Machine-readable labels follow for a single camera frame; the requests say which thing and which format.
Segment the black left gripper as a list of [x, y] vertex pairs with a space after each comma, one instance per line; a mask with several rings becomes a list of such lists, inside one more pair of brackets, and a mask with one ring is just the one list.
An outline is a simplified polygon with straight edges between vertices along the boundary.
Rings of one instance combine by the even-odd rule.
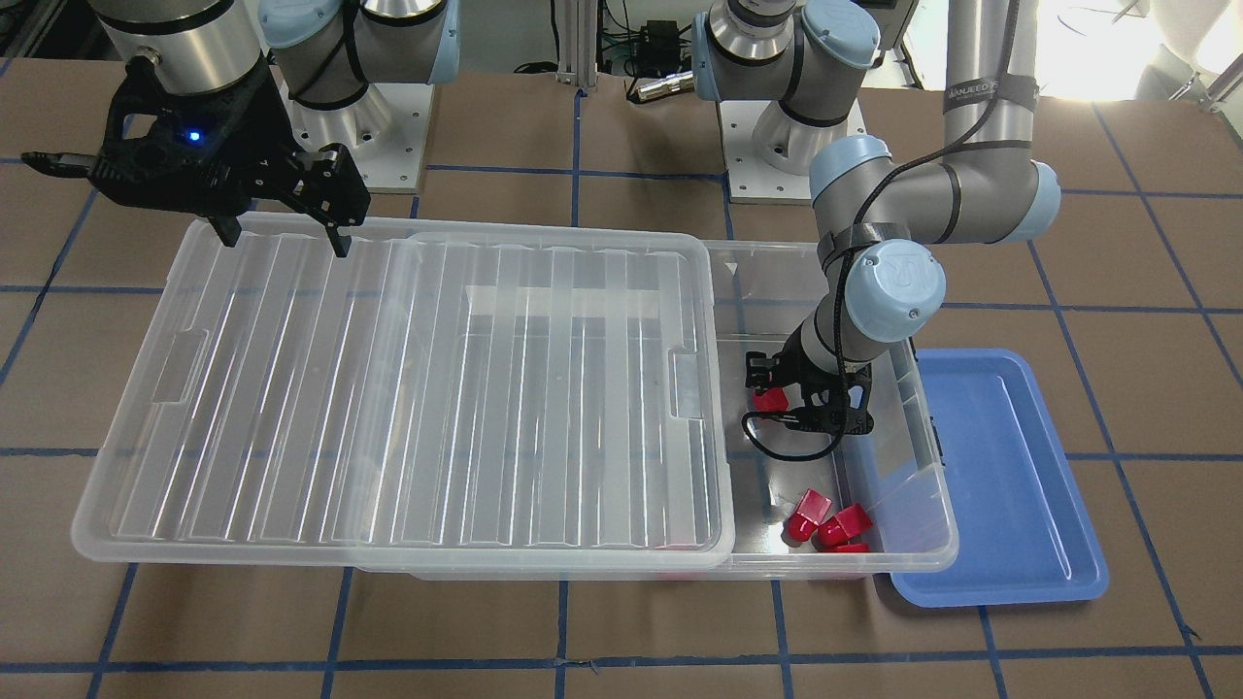
[[789, 410], [763, 413], [750, 410], [746, 420], [774, 420], [791, 432], [827, 435], [866, 435], [873, 432], [874, 417], [868, 410], [871, 393], [871, 369], [849, 369], [842, 378], [820, 369], [803, 352], [798, 337], [791, 337], [773, 354], [747, 352], [745, 387], [762, 392], [781, 386], [789, 398]]

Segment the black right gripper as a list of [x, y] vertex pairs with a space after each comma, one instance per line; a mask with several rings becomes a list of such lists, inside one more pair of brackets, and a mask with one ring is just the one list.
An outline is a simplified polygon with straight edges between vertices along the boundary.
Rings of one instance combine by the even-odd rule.
[[237, 216], [260, 198], [314, 218], [348, 257], [370, 205], [346, 146], [301, 146], [264, 58], [201, 95], [173, 95], [150, 58], [129, 58], [87, 177], [117, 204], [209, 218], [224, 248], [240, 243]]

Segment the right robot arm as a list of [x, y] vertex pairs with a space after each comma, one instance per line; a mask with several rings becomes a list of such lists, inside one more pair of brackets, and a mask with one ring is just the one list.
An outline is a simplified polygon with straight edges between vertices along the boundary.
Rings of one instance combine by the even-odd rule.
[[456, 1], [93, 1], [126, 61], [94, 155], [58, 155], [117, 204], [204, 218], [227, 248], [254, 199], [324, 228], [337, 257], [370, 194], [363, 129], [303, 139], [290, 106], [332, 114], [379, 83], [451, 83]]

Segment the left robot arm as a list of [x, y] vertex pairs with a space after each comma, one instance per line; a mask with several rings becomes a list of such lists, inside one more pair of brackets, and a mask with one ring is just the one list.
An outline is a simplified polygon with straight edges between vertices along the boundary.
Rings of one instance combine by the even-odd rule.
[[742, 415], [842, 438], [871, 430], [870, 364], [937, 313], [942, 244], [1029, 243], [1057, 218], [1062, 190], [1030, 155], [1039, 102], [1034, 1], [952, 1], [943, 146], [897, 163], [883, 139], [844, 126], [883, 31], [853, 1], [715, 1], [692, 24], [700, 98], [764, 101], [808, 178], [827, 296], [774, 354], [747, 358], [755, 396], [798, 386], [802, 404]]

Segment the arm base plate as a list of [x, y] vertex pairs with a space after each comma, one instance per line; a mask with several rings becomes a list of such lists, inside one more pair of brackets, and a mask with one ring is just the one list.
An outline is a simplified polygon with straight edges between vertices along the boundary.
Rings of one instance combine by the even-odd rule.
[[416, 193], [433, 112], [434, 85], [378, 83], [346, 108], [286, 101], [292, 132], [310, 150], [329, 143], [351, 154], [372, 193]]
[[824, 146], [865, 132], [858, 102], [844, 122], [818, 129], [791, 122], [774, 101], [718, 104], [728, 200], [735, 204], [805, 205], [809, 168]]

